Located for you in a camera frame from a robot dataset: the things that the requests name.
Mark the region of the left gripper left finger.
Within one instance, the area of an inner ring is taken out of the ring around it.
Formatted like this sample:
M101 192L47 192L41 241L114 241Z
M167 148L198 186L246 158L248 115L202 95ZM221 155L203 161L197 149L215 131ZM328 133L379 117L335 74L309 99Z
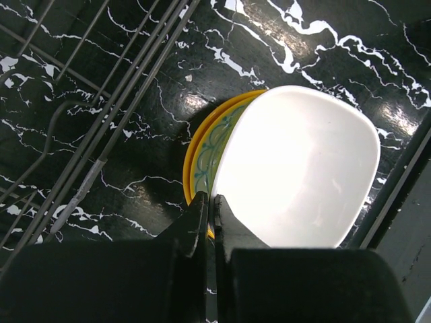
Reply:
M1 276L2 322L204 322L208 196L152 240L24 248Z

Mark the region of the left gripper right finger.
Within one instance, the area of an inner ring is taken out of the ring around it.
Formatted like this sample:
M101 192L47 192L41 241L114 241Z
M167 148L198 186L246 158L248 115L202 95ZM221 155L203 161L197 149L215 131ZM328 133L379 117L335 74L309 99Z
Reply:
M215 198L220 322L412 322L390 266L361 249L269 248Z

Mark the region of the white square bowl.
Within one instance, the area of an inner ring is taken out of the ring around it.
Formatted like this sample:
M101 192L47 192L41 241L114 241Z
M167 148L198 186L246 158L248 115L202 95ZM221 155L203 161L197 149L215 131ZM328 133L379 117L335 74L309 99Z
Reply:
M241 114L211 195L273 248L336 248L370 192L380 160L375 126L353 106L297 85Z

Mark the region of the marble patterned table mat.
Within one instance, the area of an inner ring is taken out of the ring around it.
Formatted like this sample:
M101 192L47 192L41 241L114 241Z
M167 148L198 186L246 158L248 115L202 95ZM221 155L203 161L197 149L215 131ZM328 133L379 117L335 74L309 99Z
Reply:
M129 39L144 1L120 2L106 21L109 49ZM203 119L240 94L297 85L342 100L376 128L376 176L339 245L371 246L430 135L430 2L197 2L123 132L86 162L105 160L90 190L41 244L156 238L190 205L183 164ZM206 322L217 320L215 277L207 260Z

